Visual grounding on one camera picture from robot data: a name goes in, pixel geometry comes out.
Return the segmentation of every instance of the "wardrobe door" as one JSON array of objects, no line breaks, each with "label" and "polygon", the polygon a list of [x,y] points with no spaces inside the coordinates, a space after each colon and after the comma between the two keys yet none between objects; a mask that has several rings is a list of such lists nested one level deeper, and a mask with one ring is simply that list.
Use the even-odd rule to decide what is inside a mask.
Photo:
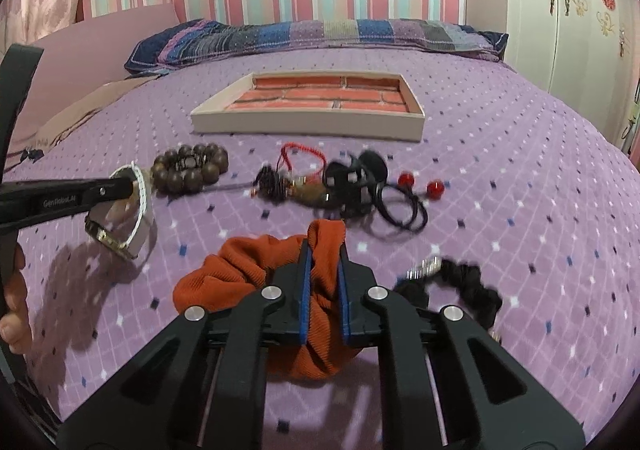
[{"label": "wardrobe door", "polygon": [[554,66],[559,0],[509,0],[506,61],[548,91]]},{"label": "wardrobe door", "polygon": [[550,93],[580,112],[590,52],[589,0],[558,0],[558,45]]},{"label": "wardrobe door", "polygon": [[616,77],[611,98],[611,111],[603,134],[607,140],[621,147],[624,142],[623,130],[628,125],[628,116],[634,104],[634,95],[638,83],[638,74],[634,70],[634,52],[636,30],[634,26],[634,7],[636,0],[616,0],[618,12],[618,57],[616,59]]},{"label": "wardrobe door", "polygon": [[605,133],[620,65],[620,8],[617,0],[587,1],[589,56],[578,112]]}]

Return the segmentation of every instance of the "orange cloth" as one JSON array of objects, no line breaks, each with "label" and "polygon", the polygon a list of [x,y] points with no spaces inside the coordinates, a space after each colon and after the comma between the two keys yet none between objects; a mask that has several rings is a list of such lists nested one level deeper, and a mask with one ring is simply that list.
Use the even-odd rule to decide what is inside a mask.
[{"label": "orange cloth", "polygon": [[[342,344],[338,307],[337,267],[344,242],[342,221],[313,221],[307,232],[313,253],[308,341],[302,347],[273,347],[269,350],[269,372],[291,378],[321,380],[334,375],[359,350]],[[295,263],[300,255],[302,235],[276,239],[233,237],[218,255],[207,255],[204,265],[183,277],[174,289],[174,305],[184,313],[192,305],[208,311],[233,307],[240,300],[271,282],[273,271]]]}]

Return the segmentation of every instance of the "purple bedspread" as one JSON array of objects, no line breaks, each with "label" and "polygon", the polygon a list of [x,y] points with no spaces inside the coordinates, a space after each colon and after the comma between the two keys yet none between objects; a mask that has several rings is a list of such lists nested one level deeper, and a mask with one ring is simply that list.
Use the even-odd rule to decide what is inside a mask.
[{"label": "purple bedspread", "polygon": [[[250,72],[276,69],[399,72],[424,107],[421,143],[266,135],[211,136],[230,153],[222,183],[249,181],[279,145],[299,140],[328,157],[364,147],[386,156],[392,177],[413,170],[418,186],[446,181],[417,237],[380,218],[348,231],[351,258],[384,286],[440,253],[477,261],[505,299],[504,345],[580,421],[591,438],[612,416],[640,369],[640,177],[620,151],[567,106],[500,64],[395,50],[269,53],[211,62],[132,91],[11,179],[105,176],[191,134],[189,112]],[[315,160],[294,157],[301,170]],[[21,232],[36,382],[63,417],[175,316],[175,283],[231,236],[304,233],[312,212],[272,207],[248,192],[212,192],[168,204],[154,199],[158,239],[136,267],[117,261],[66,218]],[[455,302],[432,291],[434,309]],[[279,419],[289,435],[276,433]],[[365,351],[338,376],[309,386],[271,382],[265,448],[380,448],[376,356]]]}]

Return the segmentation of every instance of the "human hand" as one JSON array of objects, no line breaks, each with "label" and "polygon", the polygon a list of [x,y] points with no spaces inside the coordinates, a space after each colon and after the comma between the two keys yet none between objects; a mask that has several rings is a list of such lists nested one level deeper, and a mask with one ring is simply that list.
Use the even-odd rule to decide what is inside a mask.
[{"label": "human hand", "polygon": [[16,245],[14,274],[4,285],[4,301],[9,311],[0,319],[0,336],[14,354],[25,354],[33,340],[27,307],[27,285],[20,273],[24,265],[24,252],[20,245]]}]

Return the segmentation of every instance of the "wooden tray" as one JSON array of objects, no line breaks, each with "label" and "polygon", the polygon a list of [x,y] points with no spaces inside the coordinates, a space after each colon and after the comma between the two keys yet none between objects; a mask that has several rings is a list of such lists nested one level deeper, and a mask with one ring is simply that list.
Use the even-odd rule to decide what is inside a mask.
[{"label": "wooden tray", "polygon": [[402,75],[360,71],[249,74],[191,112],[196,133],[421,141],[424,112]]}]

